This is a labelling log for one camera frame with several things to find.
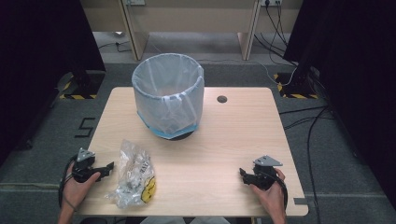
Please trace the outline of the person's left hand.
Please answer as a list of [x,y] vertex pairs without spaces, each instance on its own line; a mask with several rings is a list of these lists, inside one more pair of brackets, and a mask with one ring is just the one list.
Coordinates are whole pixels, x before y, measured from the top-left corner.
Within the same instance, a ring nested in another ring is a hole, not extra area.
[[71,177],[64,185],[63,202],[61,211],[73,214],[78,210],[78,206],[83,202],[90,188],[100,177],[99,173],[94,173],[87,181],[83,183],[77,182]]

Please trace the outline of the stand base with hazard tape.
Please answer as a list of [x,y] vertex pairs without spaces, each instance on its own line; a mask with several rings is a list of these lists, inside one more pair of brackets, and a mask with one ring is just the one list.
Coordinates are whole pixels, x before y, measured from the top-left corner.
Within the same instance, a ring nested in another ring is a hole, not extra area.
[[291,72],[278,72],[274,74],[278,92],[283,98],[318,99],[313,84],[307,77],[296,75],[297,69]]
[[82,74],[72,75],[64,85],[60,98],[72,100],[95,99],[104,77],[104,72],[95,71],[84,71]]

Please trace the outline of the black floor tape mark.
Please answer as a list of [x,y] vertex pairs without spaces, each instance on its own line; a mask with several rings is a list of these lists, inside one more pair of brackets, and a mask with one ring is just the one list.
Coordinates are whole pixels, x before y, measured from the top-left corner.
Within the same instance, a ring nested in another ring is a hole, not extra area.
[[93,131],[93,127],[91,126],[92,121],[95,121],[95,118],[83,118],[78,126],[78,134],[75,135],[75,138],[90,137]]

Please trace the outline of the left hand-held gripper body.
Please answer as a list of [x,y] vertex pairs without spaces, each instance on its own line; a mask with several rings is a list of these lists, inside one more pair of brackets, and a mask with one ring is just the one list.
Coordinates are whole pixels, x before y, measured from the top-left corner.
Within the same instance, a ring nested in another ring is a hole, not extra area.
[[72,176],[78,183],[86,182],[96,171],[92,168],[95,153],[81,148],[72,168]]

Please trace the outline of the light wooden desk frame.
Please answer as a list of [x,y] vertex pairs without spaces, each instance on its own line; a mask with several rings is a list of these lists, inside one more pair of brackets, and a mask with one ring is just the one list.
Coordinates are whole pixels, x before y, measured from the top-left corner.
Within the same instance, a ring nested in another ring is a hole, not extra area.
[[248,60],[256,33],[272,33],[271,19],[292,31],[304,0],[283,0],[263,7],[262,0],[79,0],[94,32],[124,32],[132,55],[143,57],[149,35],[168,33],[234,33],[242,59]]

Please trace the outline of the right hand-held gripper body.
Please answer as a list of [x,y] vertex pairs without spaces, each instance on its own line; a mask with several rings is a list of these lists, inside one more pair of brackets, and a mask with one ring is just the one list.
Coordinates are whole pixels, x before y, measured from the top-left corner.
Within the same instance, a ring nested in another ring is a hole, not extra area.
[[253,161],[253,177],[251,177],[250,185],[254,185],[259,189],[268,190],[274,183],[279,185],[283,181],[278,177],[275,166],[282,166],[280,161],[273,159],[268,155],[259,157]]

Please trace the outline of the black curtain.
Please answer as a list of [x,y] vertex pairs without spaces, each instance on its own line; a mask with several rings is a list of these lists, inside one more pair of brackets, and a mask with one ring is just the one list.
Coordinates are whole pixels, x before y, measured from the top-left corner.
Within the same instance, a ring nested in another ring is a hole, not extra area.
[[285,53],[323,85],[396,208],[396,0],[303,0]]
[[104,69],[80,0],[0,0],[0,166],[63,75]]

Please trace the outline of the bin with white liner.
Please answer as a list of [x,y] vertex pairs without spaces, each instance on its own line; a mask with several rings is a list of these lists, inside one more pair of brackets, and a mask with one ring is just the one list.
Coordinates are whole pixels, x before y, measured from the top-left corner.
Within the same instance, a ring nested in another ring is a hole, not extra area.
[[204,104],[204,68],[192,57],[164,53],[132,74],[138,116],[155,135],[175,139],[199,126]]

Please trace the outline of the person's right hand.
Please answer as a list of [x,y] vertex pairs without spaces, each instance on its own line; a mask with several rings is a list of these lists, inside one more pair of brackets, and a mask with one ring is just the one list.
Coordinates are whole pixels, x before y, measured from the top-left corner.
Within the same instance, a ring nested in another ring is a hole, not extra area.
[[271,219],[275,216],[286,217],[284,193],[278,183],[274,183],[268,190],[261,190],[254,185],[250,185],[249,187],[256,194],[261,205]]

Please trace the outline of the clear plastic bag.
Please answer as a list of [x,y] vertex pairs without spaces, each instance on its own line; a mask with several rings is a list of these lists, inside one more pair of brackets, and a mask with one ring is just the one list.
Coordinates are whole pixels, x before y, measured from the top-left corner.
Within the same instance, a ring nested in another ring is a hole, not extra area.
[[120,146],[117,187],[107,194],[120,209],[147,204],[156,192],[156,176],[149,153],[123,140]]

